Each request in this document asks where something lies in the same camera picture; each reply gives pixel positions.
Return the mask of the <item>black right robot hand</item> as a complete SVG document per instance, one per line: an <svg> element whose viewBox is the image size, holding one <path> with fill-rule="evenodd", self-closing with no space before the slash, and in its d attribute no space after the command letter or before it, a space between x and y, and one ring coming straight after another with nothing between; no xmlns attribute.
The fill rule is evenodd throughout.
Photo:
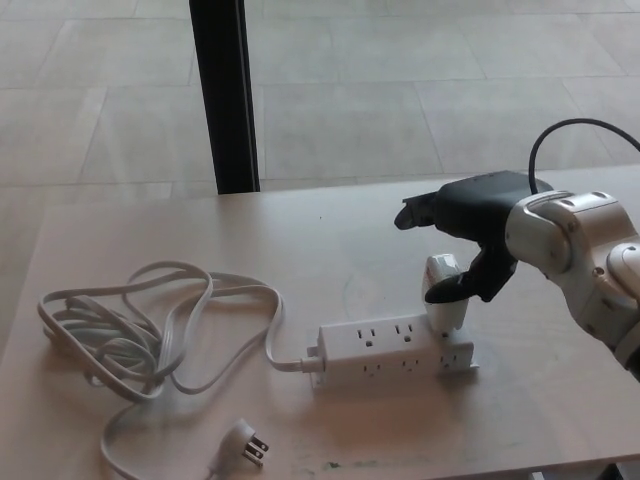
<svg viewBox="0 0 640 480"><path fill-rule="evenodd" d="M447 183L439 190L409 197L394 224L400 230L433 226L480 248L469 269L428 288L429 304L479 297L491 301L522 261L545 274L560 274L570 263L566 237L553 222L535 216L507 230L511 213L532 195L523 173L499 171Z"/></svg>

